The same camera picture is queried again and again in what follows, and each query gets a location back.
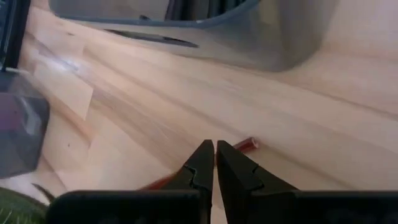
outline wooden table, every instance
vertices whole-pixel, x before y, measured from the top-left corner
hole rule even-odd
[[[203,139],[251,153],[300,189],[398,188],[398,1],[341,0],[322,48],[281,73],[183,58],[55,17],[34,0],[20,67],[52,105],[38,195],[138,189]],[[215,188],[213,219],[224,223]]]

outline plastic bin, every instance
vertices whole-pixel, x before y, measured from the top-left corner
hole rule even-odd
[[[30,0],[0,0],[0,65],[16,68]]]
[[[41,154],[50,107],[16,73],[0,73],[0,179],[32,172]]]
[[[136,39],[152,48],[240,67],[282,71],[319,48],[335,2],[246,0],[213,17],[176,21],[168,18],[174,1],[49,3],[58,17]]]

